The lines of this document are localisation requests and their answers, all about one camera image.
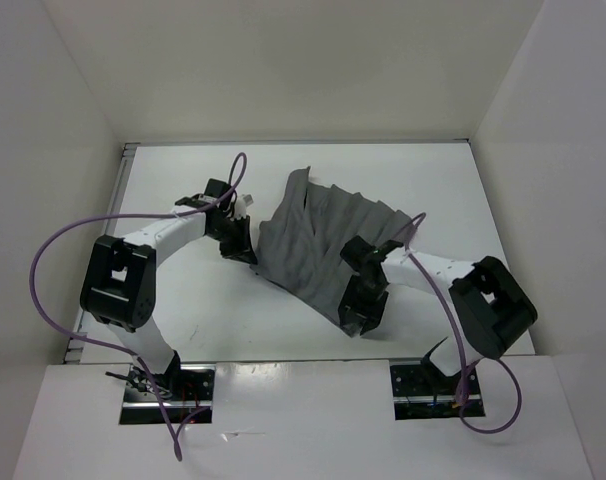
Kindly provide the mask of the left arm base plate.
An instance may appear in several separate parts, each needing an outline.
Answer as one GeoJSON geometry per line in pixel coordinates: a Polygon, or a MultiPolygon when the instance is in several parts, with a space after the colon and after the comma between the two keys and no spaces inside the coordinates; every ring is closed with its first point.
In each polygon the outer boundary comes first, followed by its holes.
{"type": "MultiPolygon", "coordinates": [[[[213,414],[216,367],[213,364],[182,366],[182,383],[173,393],[160,388],[164,408],[173,426],[209,424],[213,414]]],[[[131,367],[119,417],[120,425],[158,425],[164,423],[159,403],[149,380],[131,367]]]]}

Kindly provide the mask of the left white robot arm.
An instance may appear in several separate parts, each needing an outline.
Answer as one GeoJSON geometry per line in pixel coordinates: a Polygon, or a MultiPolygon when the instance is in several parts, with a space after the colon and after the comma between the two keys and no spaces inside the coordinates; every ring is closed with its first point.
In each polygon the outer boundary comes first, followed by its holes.
{"type": "Polygon", "coordinates": [[[153,319],[157,268],[203,237],[218,241],[225,259],[257,263],[247,214],[252,197],[235,197],[200,212],[209,200],[204,194],[184,197],[168,218],[123,237],[99,237],[80,295],[81,308],[106,325],[130,352],[135,367],[127,381],[163,400],[180,392],[183,375],[179,354],[164,340],[153,319]]]}

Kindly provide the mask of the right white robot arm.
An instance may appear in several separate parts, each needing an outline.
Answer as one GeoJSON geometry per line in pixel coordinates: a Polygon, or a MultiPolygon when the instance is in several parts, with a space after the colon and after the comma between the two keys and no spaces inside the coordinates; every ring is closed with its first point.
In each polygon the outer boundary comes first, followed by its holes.
{"type": "Polygon", "coordinates": [[[363,335],[379,326],[390,285],[437,297],[452,336],[423,357],[421,380],[433,393],[445,392],[464,368],[500,359],[536,322],[538,312],[504,263],[492,256],[459,261],[407,249],[395,240],[379,247],[359,236],[341,259],[354,271],[338,307],[339,325],[363,335]]]}

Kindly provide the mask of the grey pleated skirt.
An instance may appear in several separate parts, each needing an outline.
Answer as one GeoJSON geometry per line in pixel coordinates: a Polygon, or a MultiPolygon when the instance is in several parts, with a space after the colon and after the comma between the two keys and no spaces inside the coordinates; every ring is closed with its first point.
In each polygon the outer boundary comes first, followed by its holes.
{"type": "Polygon", "coordinates": [[[408,245],[419,217],[336,185],[315,184],[308,168],[292,171],[272,218],[261,222],[255,272],[339,327],[338,307],[354,271],[340,251],[361,236],[379,247],[408,245]]]}

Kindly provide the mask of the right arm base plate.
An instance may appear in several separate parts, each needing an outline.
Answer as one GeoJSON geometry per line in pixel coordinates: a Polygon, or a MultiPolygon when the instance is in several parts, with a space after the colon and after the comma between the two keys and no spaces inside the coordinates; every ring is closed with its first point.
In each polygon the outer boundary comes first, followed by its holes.
{"type": "Polygon", "coordinates": [[[397,421],[459,416],[461,406],[455,398],[459,373],[445,377],[436,368],[418,361],[392,362],[389,372],[397,421]]]}

